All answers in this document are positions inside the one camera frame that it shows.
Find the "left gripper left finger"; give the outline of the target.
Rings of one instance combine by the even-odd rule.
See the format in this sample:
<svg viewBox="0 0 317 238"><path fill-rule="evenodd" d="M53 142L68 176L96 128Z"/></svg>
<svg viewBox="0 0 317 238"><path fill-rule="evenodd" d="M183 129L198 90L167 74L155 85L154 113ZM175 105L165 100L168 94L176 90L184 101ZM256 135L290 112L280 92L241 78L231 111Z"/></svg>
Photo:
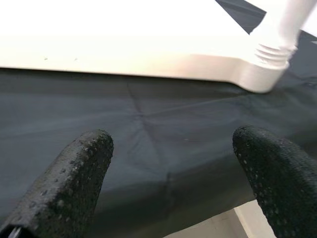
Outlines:
<svg viewBox="0 0 317 238"><path fill-rule="evenodd" d="M4 222L6 238L82 238L92 221L113 155L104 130L68 144Z"/></svg>

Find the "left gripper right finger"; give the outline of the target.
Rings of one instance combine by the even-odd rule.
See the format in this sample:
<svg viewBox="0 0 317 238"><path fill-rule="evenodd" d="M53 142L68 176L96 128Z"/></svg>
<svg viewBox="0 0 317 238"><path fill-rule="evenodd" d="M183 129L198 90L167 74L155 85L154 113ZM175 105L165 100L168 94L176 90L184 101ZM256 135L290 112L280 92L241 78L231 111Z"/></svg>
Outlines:
<svg viewBox="0 0 317 238"><path fill-rule="evenodd" d="M292 141L266 129L242 126L234 154L277 238L317 236L317 161Z"/></svg>

